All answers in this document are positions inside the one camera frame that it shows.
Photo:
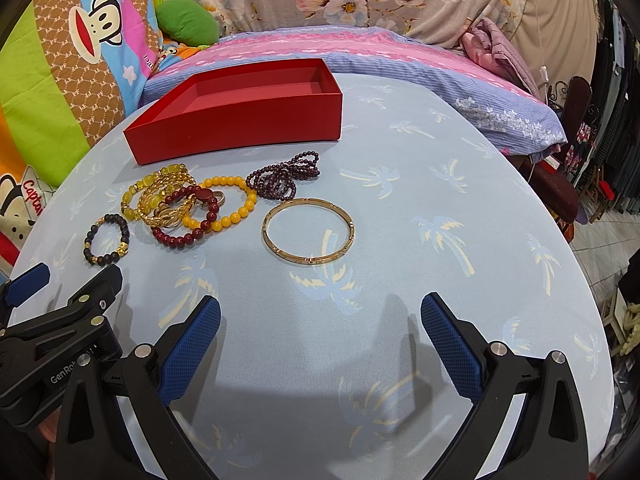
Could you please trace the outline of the person's left hand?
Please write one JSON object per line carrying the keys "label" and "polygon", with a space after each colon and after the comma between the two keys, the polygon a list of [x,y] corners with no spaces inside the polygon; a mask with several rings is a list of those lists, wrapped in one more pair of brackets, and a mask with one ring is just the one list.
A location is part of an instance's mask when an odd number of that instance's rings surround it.
{"label": "person's left hand", "polygon": [[51,415],[43,419],[38,425],[40,434],[49,442],[56,442],[56,435],[58,434],[58,420],[60,419],[60,412],[54,411]]}

